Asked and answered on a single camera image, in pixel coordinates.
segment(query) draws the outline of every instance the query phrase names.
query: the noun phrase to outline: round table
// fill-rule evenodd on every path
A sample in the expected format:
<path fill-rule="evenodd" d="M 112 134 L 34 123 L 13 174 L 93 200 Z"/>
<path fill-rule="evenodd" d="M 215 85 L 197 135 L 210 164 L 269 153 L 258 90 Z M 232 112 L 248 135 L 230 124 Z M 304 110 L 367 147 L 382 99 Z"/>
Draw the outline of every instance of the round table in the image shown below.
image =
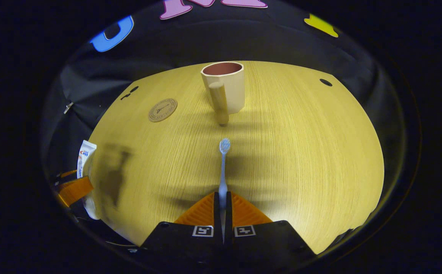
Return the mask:
<path fill-rule="evenodd" d="M 376 207 L 380 143 L 344 85 L 304 67 L 240 63 L 246 104 L 226 127 L 216 123 L 200 76 L 207 64 L 133 82 L 97 124 L 89 139 L 97 144 L 90 173 L 97 215 L 129 241 L 141 245 L 158 222 L 174 222 L 217 191 L 226 137 L 228 190 L 273 221 L 290 222 L 315 253 Z M 176 111 L 151 122 L 150 109 L 168 98 Z"/>

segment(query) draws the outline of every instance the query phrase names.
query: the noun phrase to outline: mug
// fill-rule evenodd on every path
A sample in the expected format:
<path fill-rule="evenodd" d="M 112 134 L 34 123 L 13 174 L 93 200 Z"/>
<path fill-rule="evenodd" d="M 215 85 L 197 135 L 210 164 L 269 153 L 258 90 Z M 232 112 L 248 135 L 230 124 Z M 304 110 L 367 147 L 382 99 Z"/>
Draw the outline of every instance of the mug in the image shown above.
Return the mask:
<path fill-rule="evenodd" d="M 228 114 L 238 113 L 245 106 L 245 71 L 243 64 L 232 61 L 217 62 L 202 68 L 200 74 L 208 94 L 210 94 L 210 84 L 215 82 L 224 84 Z M 210 95 L 209 101 L 212 108 L 214 108 Z"/>

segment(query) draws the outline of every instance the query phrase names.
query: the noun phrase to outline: table surface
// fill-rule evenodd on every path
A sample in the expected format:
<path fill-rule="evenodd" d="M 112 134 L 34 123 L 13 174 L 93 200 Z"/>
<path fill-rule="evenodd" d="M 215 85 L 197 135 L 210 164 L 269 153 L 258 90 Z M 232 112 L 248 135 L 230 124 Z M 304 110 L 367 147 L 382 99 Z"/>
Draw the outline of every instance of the table surface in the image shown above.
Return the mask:
<path fill-rule="evenodd" d="M 315 253 L 375 209 L 383 155 L 372 123 L 346 87 L 304 67 L 240 63 L 246 104 L 226 127 L 216 124 L 200 76 L 207 64 L 197 64 L 135 81 L 94 129 L 90 179 L 97 215 L 134 244 L 158 222 L 173 222 L 217 191 L 225 137 L 231 139 L 228 190 L 273 221 L 289 221 Z M 178 102 L 176 111 L 151 122 L 150 109 L 167 98 Z"/>

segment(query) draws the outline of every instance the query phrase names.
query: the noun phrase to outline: pink letter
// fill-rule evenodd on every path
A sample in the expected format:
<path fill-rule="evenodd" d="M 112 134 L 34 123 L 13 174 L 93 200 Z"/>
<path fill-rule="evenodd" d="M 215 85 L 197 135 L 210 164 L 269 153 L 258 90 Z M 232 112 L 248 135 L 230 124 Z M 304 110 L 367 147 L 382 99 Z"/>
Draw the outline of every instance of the pink letter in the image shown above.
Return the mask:
<path fill-rule="evenodd" d="M 163 0 L 163 6 L 165 7 L 165 12 L 160 15 L 161 20 L 179 16 L 192 9 L 191 5 L 184 5 L 182 0 Z"/>
<path fill-rule="evenodd" d="M 259 0 L 221 0 L 226 6 L 238 6 L 238 7 L 252 7 L 252 8 L 267 8 L 264 2 Z"/>
<path fill-rule="evenodd" d="M 189 1 L 207 8 L 210 7 L 216 0 L 189 0 Z"/>

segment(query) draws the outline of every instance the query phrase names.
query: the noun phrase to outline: blue letter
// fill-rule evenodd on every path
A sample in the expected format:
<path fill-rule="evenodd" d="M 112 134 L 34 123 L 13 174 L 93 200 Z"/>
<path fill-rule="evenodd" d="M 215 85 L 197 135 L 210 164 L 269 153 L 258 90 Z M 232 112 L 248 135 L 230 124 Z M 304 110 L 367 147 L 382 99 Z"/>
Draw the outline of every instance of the blue letter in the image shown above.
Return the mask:
<path fill-rule="evenodd" d="M 118 45 L 131 32 L 134 22 L 132 17 L 128 16 L 118 21 L 118 25 L 120 26 L 120 32 L 113 38 L 106 38 L 104 31 L 92 38 L 90 42 L 98 52 L 108 51 Z"/>

